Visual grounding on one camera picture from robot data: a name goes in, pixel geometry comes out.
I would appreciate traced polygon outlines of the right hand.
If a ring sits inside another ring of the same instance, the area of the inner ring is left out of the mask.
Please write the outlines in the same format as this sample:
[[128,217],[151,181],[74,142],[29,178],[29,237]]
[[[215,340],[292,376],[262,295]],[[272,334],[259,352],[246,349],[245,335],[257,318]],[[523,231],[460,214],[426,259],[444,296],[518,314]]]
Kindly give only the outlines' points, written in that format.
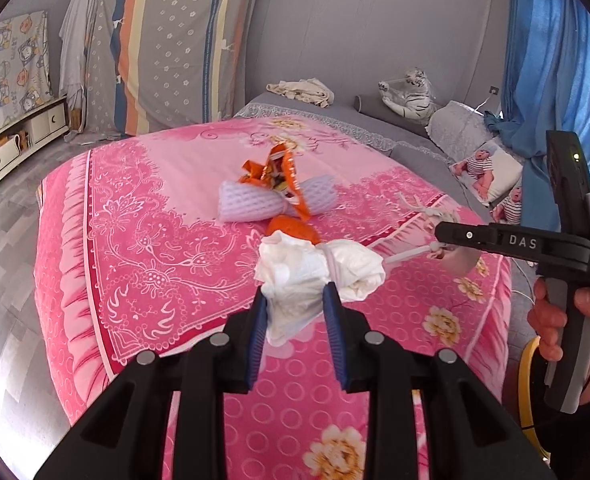
[[[534,285],[534,295],[534,307],[527,314],[527,322],[540,337],[539,351],[542,357],[550,362],[558,362],[563,356],[559,344],[559,330],[565,326],[568,319],[560,308],[548,302],[546,284],[542,278],[538,278]],[[590,288],[582,288],[575,293],[575,305],[583,315],[590,318]],[[589,402],[590,382],[580,396],[580,404]]]

